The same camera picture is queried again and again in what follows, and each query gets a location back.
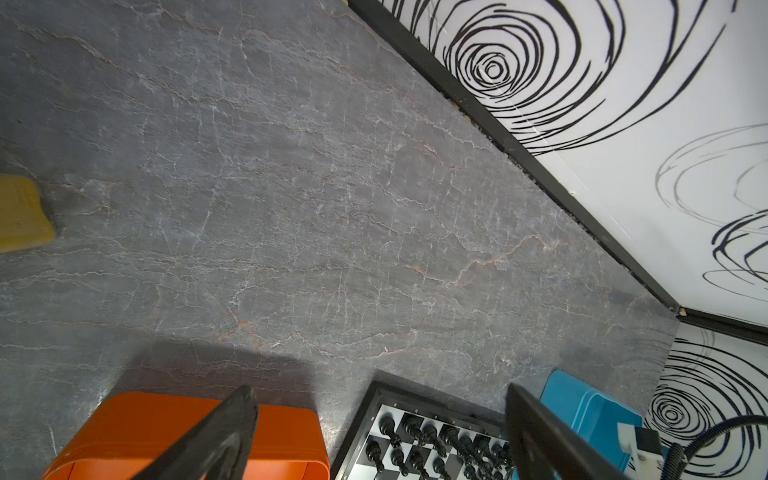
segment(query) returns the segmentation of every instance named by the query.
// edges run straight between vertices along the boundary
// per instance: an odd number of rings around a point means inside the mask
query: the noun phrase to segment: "orange container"
[[[102,403],[43,474],[43,480],[129,479],[173,445],[219,400],[122,393]],[[317,414],[261,405],[244,478],[328,480]]]

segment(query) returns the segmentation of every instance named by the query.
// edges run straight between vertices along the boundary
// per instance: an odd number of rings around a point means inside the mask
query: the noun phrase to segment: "chessboard border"
[[[382,405],[508,441],[503,422],[495,422],[480,415],[466,415],[456,412],[443,403],[375,380],[368,387],[355,418],[352,420],[352,425],[336,454],[331,467],[331,480],[346,480]]]

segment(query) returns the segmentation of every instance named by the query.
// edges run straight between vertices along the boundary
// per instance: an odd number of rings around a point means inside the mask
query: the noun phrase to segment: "blue container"
[[[639,413],[561,370],[549,376],[541,403],[620,471],[626,469],[631,456],[621,451],[616,424],[642,426]]]

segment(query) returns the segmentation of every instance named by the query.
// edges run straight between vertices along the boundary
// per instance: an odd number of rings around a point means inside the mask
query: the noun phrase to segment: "marble surface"
[[[319,413],[384,372],[496,411],[562,368],[644,410],[677,321],[340,0],[0,2],[0,477],[139,389]]]

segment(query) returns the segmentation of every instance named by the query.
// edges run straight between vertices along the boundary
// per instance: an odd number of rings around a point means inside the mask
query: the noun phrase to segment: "black trim strip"
[[[349,7],[386,40],[424,78],[467,114],[493,144],[509,156],[560,208],[569,213],[617,262],[621,263],[668,309],[677,311],[675,299],[573,198],[536,158],[451,75],[429,50],[411,35],[380,2],[349,0]]]
[[[677,316],[681,322],[768,346],[768,327],[699,310],[684,310],[685,315],[681,313]]]

